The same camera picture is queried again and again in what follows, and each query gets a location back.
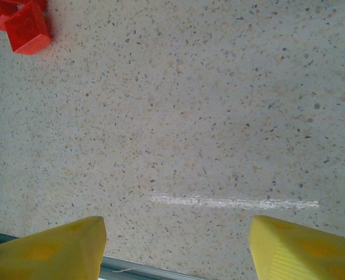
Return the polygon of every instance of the yellow object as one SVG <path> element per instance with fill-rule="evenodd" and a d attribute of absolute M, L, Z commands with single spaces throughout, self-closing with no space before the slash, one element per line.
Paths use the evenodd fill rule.
<path fill-rule="evenodd" d="M 345 238 L 254 216 L 250 249 L 259 280 L 345 280 Z"/>
<path fill-rule="evenodd" d="M 107 236 L 92 216 L 0 244 L 0 280 L 92 280 Z"/>

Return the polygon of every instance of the yellow plastic piece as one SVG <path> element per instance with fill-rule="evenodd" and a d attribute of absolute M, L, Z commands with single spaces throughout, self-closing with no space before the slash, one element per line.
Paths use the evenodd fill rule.
<path fill-rule="evenodd" d="M 107 236 L 92 216 L 0 244 L 0 280 L 98 279 Z"/>
<path fill-rule="evenodd" d="M 254 216 L 250 249 L 259 280 L 345 280 L 345 238 Z"/>

